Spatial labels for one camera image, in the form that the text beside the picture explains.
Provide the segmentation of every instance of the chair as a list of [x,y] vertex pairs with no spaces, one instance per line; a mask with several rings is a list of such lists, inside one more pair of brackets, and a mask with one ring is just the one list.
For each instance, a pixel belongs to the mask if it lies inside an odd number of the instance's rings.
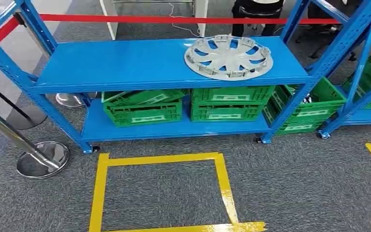
[[[283,0],[272,4],[259,4],[251,0],[237,0],[232,7],[232,14],[234,18],[279,18],[283,4]],[[275,27],[275,24],[266,24],[261,35],[272,36]],[[233,36],[242,37],[243,32],[243,24],[232,25]]]

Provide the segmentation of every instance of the black pants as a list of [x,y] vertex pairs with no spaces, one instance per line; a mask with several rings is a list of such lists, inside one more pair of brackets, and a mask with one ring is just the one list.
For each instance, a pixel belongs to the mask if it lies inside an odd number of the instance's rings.
[[[253,2],[251,0],[236,0],[234,6],[232,7],[232,15],[233,18],[245,18],[248,17],[247,15],[240,12],[240,7],[243,7],[247,12],[250,13],[271,13],[275,12],[282,8],[284,1],[280,0],[276,3],[271,4],[261,4],[257,2]],[[279,18],[281,15],[281,11],[267,16],[255,16],[255,18]],[[275,31],[275,24],[266,24],[264,30],[262,31],[262,36],[272,36]],[[232,35],[242,37],[244,33],[244,24],[233,24],[232,25]]]

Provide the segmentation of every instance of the stanchion base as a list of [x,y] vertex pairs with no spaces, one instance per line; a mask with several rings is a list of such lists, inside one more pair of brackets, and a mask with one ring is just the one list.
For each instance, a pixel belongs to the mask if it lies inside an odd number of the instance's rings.
[[6,118],[6,121],[17,130],[26,130],[36,127],[47,118],[47,115],[34,105],[28,105],[20,109],[29,116],[30,120],[23,117],[16,110],[13,110]]
[[[89,93],[90,98],[94,98],[96,95],[96,92]],[[71,93],[56,94],[56,101],[66,108],[82,108],[85,106],[85,103],[80,99],[79,96]]]
[[16,170],[24,177],[31,179],[51,177],[60,172],[69,161],[69,149],[61,143],[50,141],[38,143],[36,146],[48,159],[57,163],[59,168],[53,169],[46,167],[37,162],[30,153],[24,152],[21,154],[16,164]]

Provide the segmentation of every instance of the wheel cover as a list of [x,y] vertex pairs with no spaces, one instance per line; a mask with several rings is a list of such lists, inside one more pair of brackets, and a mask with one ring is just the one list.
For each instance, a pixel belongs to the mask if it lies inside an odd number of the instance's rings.
[[184,54],[189,68],[203,76],[241,81],[267,73],[273,65],[269,48],[248,37],[216,35],[198,39]]

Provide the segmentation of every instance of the shelf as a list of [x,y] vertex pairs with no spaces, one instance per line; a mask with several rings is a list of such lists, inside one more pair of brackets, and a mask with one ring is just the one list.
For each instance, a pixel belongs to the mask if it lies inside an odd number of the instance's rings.
[[270,131],[262,114],[253,122],[191,122],[188,107],[183,108],[183,120],[133,127],[116,127],[103,112],[99,99],[89,107],[82,140],[87,142],[175,138],[224,134],[263,133]]
[[254,37],[268,47],[273,68],[246,81],[193,72],[184,53],[196,39],[61,43],[33,87],[39,93],[301,84],[311,81],[280,37]]
[[371,109],[359,110],[343,123],[343,126],[371,125]]

